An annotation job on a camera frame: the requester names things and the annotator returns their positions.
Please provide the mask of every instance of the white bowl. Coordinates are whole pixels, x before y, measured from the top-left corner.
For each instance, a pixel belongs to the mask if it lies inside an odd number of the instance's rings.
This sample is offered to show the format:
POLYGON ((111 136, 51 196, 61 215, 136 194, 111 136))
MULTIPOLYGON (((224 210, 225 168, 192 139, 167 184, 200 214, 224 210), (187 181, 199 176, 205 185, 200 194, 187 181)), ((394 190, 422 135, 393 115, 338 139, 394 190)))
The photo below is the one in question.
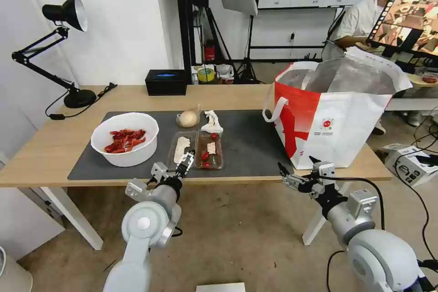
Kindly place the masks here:
POLYGON ((158 132, 158 123, 148 114, 136 112, 120 114, 102 122, 93 131, 91 135, 91 147, 102 154, 108 162, 117 167, 132 167, 143 163, 155 153, 158 132), (122 129, 143 129, 146 131, 144 135, 146 141, 135 146, 132 151, 127 153, 106 153, 104 151, 105 147, 113 142, 113 136, 110 135, 110 132, 122 129))

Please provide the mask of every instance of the person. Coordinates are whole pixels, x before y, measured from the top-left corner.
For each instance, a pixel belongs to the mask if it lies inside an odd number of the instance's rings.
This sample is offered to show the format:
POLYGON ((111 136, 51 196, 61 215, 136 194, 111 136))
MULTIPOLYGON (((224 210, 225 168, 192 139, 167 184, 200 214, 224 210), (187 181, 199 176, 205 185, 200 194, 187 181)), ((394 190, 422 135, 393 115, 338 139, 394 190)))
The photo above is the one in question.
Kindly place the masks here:
MULTIPOLYGON (((350 7, 338 22, 332 33, 329 32, 328 41, 322 53, 323 61, 340 58, 348 47, 356 43, 366 43, 366 39, 379 19, 388 0, 362 0, 350 7)), ((376 135, 386 132, 381 121, 376 124, 373 131, 376 135)))

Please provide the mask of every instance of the desk lamp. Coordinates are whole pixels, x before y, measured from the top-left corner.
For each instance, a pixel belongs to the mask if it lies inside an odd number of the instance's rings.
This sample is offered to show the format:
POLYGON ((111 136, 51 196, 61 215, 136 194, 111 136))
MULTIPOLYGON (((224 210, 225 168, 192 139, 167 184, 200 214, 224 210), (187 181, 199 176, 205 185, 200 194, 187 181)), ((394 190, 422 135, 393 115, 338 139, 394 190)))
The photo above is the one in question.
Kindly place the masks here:
POLYGON ((88 21, 82 1, 66 0, 63 5, 44 5, 42 7, 42 14, 48 20, 53 21, 58 28, 26 48, 23 48, 17 52, 13 52, 12 59, 66 88, 68 90, 68 95, 64 98, 64 104, 67 107, 81 108, 93 104, 97 99, 96 94, 93 91, 80 90, 74 86, 74 82, 60 78, 31 63, 31 58, 68 38, 69 28, 66 27, 63 22, 67 22, 70 26, 82 32, 87 31, 88 21), (46 46, 35 47, 56 34, 58 34, 61 38, 46 46))

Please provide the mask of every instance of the computer screen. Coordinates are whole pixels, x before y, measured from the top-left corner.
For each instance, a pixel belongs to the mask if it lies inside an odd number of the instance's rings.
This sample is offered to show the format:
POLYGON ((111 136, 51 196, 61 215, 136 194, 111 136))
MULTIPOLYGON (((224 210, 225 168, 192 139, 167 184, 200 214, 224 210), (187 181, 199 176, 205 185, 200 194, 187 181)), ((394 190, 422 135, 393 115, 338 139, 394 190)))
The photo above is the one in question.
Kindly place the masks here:
POLYGON ((422 57, 438 56, 438 0, 389 0, 367 41, 422 57))

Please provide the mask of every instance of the lamp base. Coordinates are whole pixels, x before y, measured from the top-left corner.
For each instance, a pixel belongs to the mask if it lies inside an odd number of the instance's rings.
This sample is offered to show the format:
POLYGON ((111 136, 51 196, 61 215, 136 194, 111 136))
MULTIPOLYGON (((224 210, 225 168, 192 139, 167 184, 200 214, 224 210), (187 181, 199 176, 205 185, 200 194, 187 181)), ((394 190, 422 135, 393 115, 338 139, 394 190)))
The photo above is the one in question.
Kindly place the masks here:
POLYGON ((81 108, 94 103, 96 94, 91 90, 70 90, 64 98, 64 104, 68 108, 81 108))

